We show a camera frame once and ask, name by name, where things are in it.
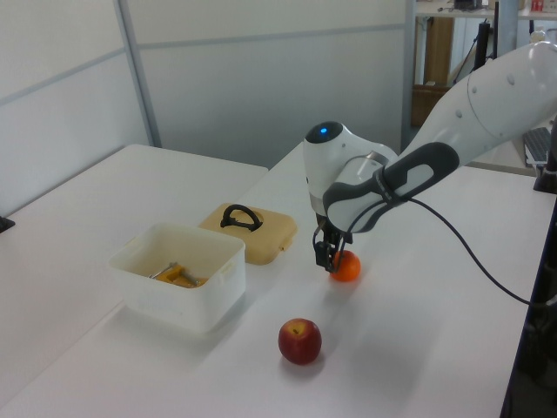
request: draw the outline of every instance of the white plastic container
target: white plastic container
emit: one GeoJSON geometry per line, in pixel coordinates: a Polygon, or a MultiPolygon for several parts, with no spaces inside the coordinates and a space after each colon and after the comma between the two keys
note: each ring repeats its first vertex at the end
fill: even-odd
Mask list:
{"type": "Polygon", "coordinates": [[[244,241],[189,226],[152,226],[115,254],[109,267],[128,307],[198,333],[214,328],[245,291],[244,241]],[[148,277],[171,262],[208,280],[185,288],[148,277]]]}

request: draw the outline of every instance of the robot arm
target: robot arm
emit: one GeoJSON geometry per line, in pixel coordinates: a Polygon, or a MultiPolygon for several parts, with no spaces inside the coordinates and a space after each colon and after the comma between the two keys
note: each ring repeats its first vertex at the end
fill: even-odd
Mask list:
{"type": "Polygon", "coordinates": [[[341,124],[313,127],[304,140],[304,161],[324,234],[314,243],[317,264],[332,271],[342,239],[352,242],[352,233],[370,231],[383,213],[556,112],[557,45],[538,43],[456,84],[399,157],[341,124]]]}

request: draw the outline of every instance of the black cable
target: black cable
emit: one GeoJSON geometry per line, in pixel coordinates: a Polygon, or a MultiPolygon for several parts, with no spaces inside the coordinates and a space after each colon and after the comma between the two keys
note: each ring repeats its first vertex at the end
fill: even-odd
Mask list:
{"type": "Polygon", "coordinates": [[[454,235],[456,235],[456,237],[459,239],[460,243],[466,248],[466,250],[468,251],[468,254],[470,254],[470,257],[472,257],[472,260],[474,260],[474,262],[476,263],[476,265],[480,268],[480,270],[487,276],[488,279],[490,279],[495,286],[497,286],[500,290],[502,290],[503,292],[505,292],[506,294],[508,294],[510,297],[516,299],[518,302],[522,302],[525,305],[528,305],[529,307],[533,308],[533,309],[547,309],[549,308],[549,305],[547,303],[536,303],[536,302],[530,302],[526,299],[522,299],[520,296],[514,294],[513,292],[511,292],[510,290],[508,290],[506,287],[504,287],[503,285],[501,285],[487,270],[485,267],[483,267],[483,265],[480,263],[480,261],[478,260],[478,258],[476,257],[476,255],[473,253],[472,248],[470,248],[470,246],[467,244],[467,242],[464,240],[464,238],[462,237],[462,235],[460,235],[460,233],[456,230],[456,228],[454,226],[451,225],[451,223],[446,220],[440,213],[438,213],[437,211],[435,211],[432,207],[426,205],[423,202],[420,202],[419,200],[416,199],[409,199],[409,202],[413,202],[416,205],[422,206],[425,209],[427,209],[429,212],[431,212],[433,215],[435,215],[437,218],[439,218],[441,220],[441,222],[443,222],[446,226],[448,226],[448,228],[454,233],[454,235]]]}
{"type": "MultiPolygon", "coordinates": [[[[358,223],[358,221],[360,219],[362,219],[362,217],[368,213],[369,211],[371,211],[374,207],[379,206],[380,204],[385,203],[384,201],[379,201],[379,202],[375,202],[372,205],[369,205],[366,209],[364,209],[360,215],[358,215],[356,217],[356,219],[350,224],[350,226],[348,226],[348,229],[346,230],[346,234],[352,233],[352,229],[356,226],[356,224],[358,223]]],[[[345,251],[345,245],[346,245],[346,240],[343,238],[342,239],[342,243],[340,244],[340,249],[339,249],[339,263],[337,264],[337,267],[335,268],[333,273],[336,273],[339,269],[340,269],[340,263],[342,262],[342,254],[345,251]]]]}

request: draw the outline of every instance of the white wall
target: white wall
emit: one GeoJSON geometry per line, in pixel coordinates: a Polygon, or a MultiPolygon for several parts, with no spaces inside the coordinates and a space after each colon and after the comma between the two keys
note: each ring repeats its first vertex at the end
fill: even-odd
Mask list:
{"type": "Polygon", "coordinates": [[[144,121],[112,0],[0,2],[0,214],[131,143],[144,121]]]}
{"type": "Polygon", "coordinates": [[[161,145],[267,167],[330,119],[399,150],[410,4],[123,1],[161,145]]]}

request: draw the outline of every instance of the desk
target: desk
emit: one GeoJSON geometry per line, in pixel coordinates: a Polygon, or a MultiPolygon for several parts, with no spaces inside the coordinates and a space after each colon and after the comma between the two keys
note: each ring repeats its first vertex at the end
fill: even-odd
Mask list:
{"type": "Polygon", "coordinates": [[[158,221],[196,225],[267,170],[132,145],[12,214],[0,235],[0,408],[122,300],[107,260],[158,221]]]}
{"type": "MultiPolygon", "coordinates": [[[[555,201],[532,181],[463,167],[418,197],[526,297],[555,201]]],[[[154,190],[145,185],[144,196],[154,190]]],[[[120,304],[0,417],[499,416],[527,307],[489,282],[436,218],[410,204],[384,215],[351,247],[361,279],[340,284],[313,264],[301,146],[238,202],[291,214],[299,232],[270,265],[247,266],[245,297],[216,331],[188,334],[120,304]],[[280,326],[297,316],[323,334],[307,367],[277,346],[280,326]]]]}

